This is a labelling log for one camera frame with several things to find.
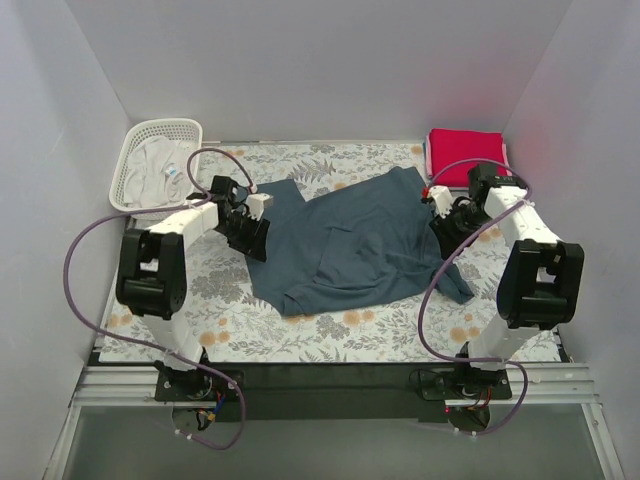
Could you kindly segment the blue grey t shirt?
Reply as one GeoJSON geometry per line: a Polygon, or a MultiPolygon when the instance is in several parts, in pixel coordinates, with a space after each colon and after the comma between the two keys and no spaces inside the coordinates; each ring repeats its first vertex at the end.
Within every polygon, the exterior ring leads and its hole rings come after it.
{"type": "Polygon", "coordinates": [[[458,304],[473,296],[444,260],[430,228],[433,210],[420,200],[425,182],[414,167],[305,200],[291,179],[261,185],[274,197],[267,260],[248,260],[255,297],[282,316],[388,304],[434,283],[458,304]]]}

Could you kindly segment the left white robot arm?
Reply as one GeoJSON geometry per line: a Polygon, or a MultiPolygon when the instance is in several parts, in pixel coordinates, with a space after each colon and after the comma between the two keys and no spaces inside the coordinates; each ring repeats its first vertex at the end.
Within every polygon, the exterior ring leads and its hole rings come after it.
{"type": "Polygon", "coordinates": [[[204,350],[185,317],[188,248],[215,231],[231,249],[267,259],[270,222],[263,215],[273,197],[251,187],[239,199],[239,189],[231,178],[216,176],[208,195],[187,200],[184,209],[151,227],[126,231],[121,243],[116,298],[150,331],[164,354],[162,365],[182,371],[178,387],[193,400],[211,392],[213,377],[198,366],[204,350]]]}

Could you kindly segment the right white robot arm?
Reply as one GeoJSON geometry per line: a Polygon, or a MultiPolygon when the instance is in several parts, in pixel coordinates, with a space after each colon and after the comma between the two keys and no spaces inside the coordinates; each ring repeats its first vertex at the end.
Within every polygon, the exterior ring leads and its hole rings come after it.
{"type": "Polygon", "coordinates": [[[476,160],[468,172],[468,194],[453,197],[430,182],[423,202],[435,209],[430,223],[442,257],[450,261],[486,229],[497,226],[510,254],[500,279],[497,313],[459,357],[466,364],[452,373],[454,389],[475,397],[529,339],[573,318],[584,265],[584,250],[553,233],[530,200],[525,180],[501,174],[495,161],[476,160]]]}

